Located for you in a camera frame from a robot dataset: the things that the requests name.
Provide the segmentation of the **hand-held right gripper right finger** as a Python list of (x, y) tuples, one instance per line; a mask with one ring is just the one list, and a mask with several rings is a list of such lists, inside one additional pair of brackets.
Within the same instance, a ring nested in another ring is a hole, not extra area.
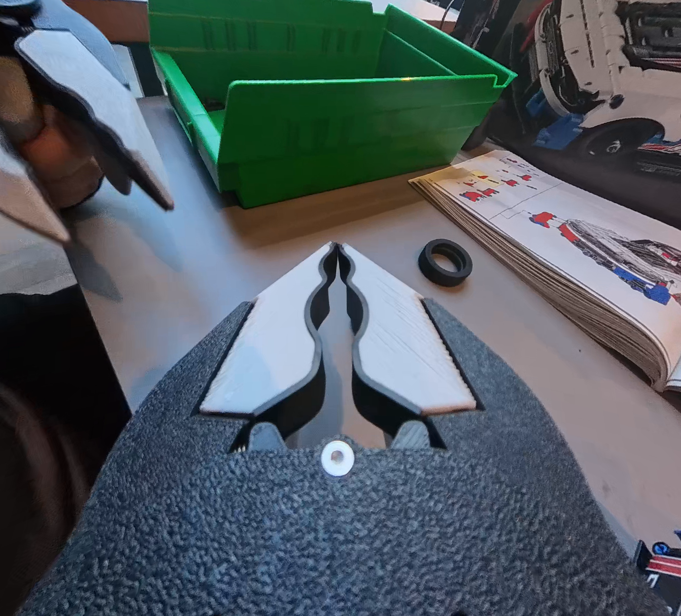
[(352, 396), (391, 445), (446, 449), (432, 419), (477, 408), (424, 297), (347, 243), (338, 246), (353, 332)]

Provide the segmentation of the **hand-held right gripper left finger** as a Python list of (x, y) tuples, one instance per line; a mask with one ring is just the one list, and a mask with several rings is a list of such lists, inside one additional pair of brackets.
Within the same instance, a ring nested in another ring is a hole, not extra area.
[(269, 422), (291, 435), (319, 412), (326, 244), (255, 297), (200, 401), (200, 414)]

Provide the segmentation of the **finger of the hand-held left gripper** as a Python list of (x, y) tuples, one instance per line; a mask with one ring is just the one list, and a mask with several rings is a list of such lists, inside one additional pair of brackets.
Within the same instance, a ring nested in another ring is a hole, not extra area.
[(175, 207), (154, 139), (136, 99), (72, 33), (35, 30), (15, 50), (39, 92), (78, 130), (119, 193), (141, 188), (164, 211)]
[(1, 129), (1, 214), (25, 229), (67, 244), (70, 234), (35, 184), (24, 161)]

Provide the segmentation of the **instruction booklet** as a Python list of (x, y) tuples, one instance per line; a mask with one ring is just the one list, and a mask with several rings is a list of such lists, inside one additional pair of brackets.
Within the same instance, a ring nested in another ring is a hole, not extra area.
[(680, 391), (680, 230), (492, 150), (409, 180), (652, 388)]

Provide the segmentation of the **green plastic bin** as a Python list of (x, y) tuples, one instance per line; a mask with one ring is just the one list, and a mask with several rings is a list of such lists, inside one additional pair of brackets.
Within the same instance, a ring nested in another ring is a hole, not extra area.
[(516, 75), (366, 0), (148, 0), (150, 50), (245, 208), (448, 164)]

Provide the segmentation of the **toy brick race car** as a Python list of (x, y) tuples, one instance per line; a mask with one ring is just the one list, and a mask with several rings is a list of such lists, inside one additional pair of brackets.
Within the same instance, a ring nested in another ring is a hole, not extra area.
[(670, 615), (680, 615), (680, 547), (657, 541), (652, 548), (639, 540), (633, 561), (648, 586), (666, 604)]

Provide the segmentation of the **person's left hand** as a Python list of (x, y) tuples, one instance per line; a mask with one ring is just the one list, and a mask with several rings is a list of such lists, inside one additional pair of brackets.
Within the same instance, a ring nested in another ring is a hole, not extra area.
[(1, 56), (1, 126), (57, 209), (78, 206), (99, 190), (104, 173), (78, 123), (40, 102), (21, 62), (9, 56)]

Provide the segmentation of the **small black rubber tyre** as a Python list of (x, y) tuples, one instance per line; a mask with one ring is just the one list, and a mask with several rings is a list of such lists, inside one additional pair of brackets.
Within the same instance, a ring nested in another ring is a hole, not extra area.
[[(439, 265), (435, 260), (436, 255), (445, 257), (453, 269), (444, 269)], [(472, 258), (458, 243), (437, 238), (423, 247), (418, 258), (418, 266), (421, 273), (432, 283), (453, 288), (462, 284), (471, 275)]]

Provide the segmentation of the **person's dark sweater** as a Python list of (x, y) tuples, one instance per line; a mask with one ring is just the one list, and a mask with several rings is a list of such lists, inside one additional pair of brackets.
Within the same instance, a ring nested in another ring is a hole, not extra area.
[(130, 416), (78, 286), (1, 295), (2, 615), (53, 564)]

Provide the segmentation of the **black toy set box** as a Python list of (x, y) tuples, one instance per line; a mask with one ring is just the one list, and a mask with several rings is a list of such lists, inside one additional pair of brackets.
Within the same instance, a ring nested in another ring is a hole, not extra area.
[(680, 0), (465, 0), (453, 35), (516, 74), (465, 149), (680, 227)]

